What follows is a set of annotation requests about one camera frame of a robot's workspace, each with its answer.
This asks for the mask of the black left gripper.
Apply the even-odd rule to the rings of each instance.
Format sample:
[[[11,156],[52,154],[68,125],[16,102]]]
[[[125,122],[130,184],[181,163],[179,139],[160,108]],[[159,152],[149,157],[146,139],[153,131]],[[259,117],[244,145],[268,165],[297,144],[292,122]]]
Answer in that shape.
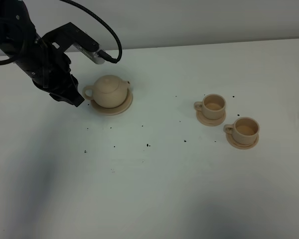
[[[55,101],[75,107],[84,102],[85,99],[77,90],[78,82],[70,73],[70,60],[39,36],[35,36],[15,64],[32,79],[37,88],[47,92]]]

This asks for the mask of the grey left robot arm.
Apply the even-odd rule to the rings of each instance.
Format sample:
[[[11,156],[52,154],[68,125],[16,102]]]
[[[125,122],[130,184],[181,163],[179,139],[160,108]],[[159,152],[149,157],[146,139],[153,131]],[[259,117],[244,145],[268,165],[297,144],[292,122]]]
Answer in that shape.
[[[84,102],[69,57],[37,34],[22,0],[0,0],[0,50],[8,57],[0,66],[16,64],[54,100],[76,107]]]

